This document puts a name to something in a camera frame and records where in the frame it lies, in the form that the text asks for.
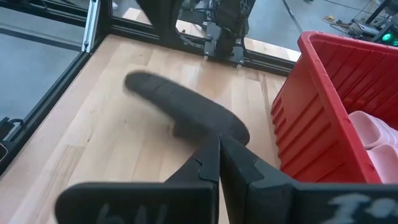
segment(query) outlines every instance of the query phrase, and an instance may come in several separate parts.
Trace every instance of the wooden table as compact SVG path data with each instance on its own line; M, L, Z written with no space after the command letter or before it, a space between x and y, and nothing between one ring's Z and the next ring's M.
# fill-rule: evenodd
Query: wooden table
M281 57L300 55L246 41ZM248 148L279 166L269 110L285 78L109 35L0 178L0 223L56 223L54 201L68 186L161 182L189 158L195 146L169 134L170 119L124 91L124 76L137 69L164 75L234 112L249 128ZM220 198L220 223L228 223Z

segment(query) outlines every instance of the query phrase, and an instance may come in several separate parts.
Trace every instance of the gray floor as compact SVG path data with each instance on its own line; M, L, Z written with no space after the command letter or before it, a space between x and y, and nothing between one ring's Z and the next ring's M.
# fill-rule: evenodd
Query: gray floor
M88 7L87 0L69 0ZM322 17L349 22L353 17L369 16L375 10L369 0L286 0L303 30L320 30L344 35ZM135 0L115 0L122 16L130 7L138 8ZM282 0L257 0L249 18L248 37L299 50L299 30L289 16ZM18 30L47 39L81 45L83 28L43 19L0 7L0 28ZM78 52L0 35L0 119L3 116L24 118L54 81L67 68Z
M79 46L84 32L1 7L0 28ZM0 119L25 118L78 53L0 34Z

